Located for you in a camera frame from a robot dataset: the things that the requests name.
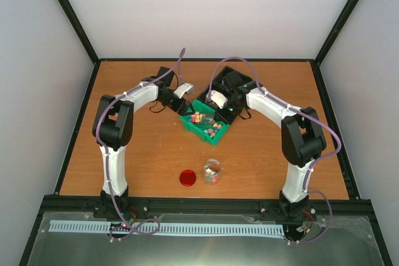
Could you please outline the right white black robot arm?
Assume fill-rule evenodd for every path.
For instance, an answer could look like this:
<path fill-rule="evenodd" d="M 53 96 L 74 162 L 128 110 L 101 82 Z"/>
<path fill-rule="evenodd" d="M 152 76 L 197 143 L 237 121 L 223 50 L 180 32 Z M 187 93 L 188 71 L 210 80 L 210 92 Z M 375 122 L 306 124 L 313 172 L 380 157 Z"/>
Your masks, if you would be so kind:
<path fill-rule="evenodd" d="M 289 105 L 251 77 L 230 67 L 225 67 L 213 80 L 211 101 L 216 104 L 217 119 L 229 125 L 243 110 L 252 109 L 281 129 L 282 153 L 288 169 L 279 194 L 279 207 L 283 217 L 294 217 L 309 198 L 310 164 L 321 157 L 327 146 L 317 112 L 312 107 L 301 109 Z"/>

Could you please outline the clear plastic jar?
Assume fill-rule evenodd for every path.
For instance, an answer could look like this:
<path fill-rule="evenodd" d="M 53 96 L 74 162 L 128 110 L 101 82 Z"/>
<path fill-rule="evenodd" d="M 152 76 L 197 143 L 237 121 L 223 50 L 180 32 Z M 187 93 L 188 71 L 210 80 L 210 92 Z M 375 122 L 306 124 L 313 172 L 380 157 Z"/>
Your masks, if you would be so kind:
<path fill-rule="evenodd" d="M 217 184 L 221 178 L 223 168 L 214 158 L 208 159 L 203 167 L 203 180 L 207 184 Z"/>

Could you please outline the red jar lid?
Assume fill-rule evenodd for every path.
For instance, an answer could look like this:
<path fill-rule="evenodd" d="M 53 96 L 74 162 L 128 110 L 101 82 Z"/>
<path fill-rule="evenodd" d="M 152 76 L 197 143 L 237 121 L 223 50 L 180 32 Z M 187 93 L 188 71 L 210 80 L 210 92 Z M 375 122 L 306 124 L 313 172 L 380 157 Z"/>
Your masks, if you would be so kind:
<path fill-rule="evenodd" d="M 181 172 L 180 183 L 185 187 L 190 187 L 196 182 L 196 173 L 193 170 L 186 169 Z"/>

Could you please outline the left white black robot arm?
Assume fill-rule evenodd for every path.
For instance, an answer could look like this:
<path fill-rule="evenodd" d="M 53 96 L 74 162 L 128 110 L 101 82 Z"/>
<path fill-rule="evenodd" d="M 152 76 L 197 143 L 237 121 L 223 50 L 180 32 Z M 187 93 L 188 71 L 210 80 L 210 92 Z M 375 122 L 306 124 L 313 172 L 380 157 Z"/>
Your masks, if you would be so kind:
<path fill-rule="evenodd" d="M 171 88 L 177 74 L 172 69 L 160 67 L 156 76 L 144 78 L 136 87 L 116 96 L 103 95 L 97 108 L 92 133 L 103 158 L 104 182 L 100 196 L 110 198 L 107 209 L 115 217 L 128 214 L 130 203 L 125 178 L 125 152 L 133 135 L 134 113 L 150 102 L 158 102 L 183 116 L 193 110 L 184 98 L 194 91 L 192 83 L 181 83 Z"/>

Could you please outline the silver metal scoop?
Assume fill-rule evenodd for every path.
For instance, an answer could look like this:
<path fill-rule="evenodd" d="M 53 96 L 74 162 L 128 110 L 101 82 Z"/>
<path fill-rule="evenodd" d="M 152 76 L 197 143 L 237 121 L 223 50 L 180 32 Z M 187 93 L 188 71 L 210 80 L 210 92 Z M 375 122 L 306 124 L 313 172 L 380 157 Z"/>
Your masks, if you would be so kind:
<path fill-rule="evenodd" d="M 214 113 L 195 112 L 193 115 L 193 123 L 202 124 L 202 125 L 213 124 Z"/>

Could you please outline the black bin with popsicle candies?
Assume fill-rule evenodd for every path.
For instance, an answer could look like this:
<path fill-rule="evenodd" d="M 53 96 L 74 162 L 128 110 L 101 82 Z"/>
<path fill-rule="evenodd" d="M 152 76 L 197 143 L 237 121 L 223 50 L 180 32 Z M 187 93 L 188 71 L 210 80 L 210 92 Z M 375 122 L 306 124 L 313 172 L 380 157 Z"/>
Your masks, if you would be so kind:
<path fill-rule="evenodd" d="M 214 110 L 214 119 L 216 121 L 231 125 L 241 113 L 241 110 L 233 107 L 233 94 L 228 92 L 225 88 L 213 88 L 211 92 L 211 96 L 214 98 L 213 100 L 212 98 L 208 98 L 208 92 L 209 88 L 200 93 L 196 99 Z"/>

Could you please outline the green plastic candy bin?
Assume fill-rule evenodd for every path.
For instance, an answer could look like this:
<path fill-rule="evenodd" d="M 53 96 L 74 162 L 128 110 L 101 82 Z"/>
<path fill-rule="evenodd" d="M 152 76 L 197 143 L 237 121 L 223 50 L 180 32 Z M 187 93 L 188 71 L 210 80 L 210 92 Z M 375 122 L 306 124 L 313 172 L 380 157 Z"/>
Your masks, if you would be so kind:
<path fill-rule="evenodd" d="M 193 102 L 194 109 L 196 112 L 201 113 L 214 113 L 214 110 L 207 107 L 204 103 L 199 100 Z M 213 146 L 216 146 L 220 139 L 229 129 L 230 125 L 225 124 L 221 121 L 216 121 L 214 119 L 213 124 L 196 124 L 193 123 L 193 115 L 181 116 L 180 120 L 183 124 L 183 128 L 196 136 L 198 136 L 202 141 L 207 142 Z"/>

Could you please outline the black bin with lollipops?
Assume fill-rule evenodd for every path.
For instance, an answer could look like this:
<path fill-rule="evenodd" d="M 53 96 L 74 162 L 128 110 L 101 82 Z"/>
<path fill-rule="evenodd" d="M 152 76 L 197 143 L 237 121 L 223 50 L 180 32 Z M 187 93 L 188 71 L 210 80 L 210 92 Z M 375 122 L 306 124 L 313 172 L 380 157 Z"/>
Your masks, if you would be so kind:
<path fill-rule="evenodd" d="M 253 79 L 227 65 L 220 71 L 212 81 L 212 90 L 233 93 L 237 88 Z"/>

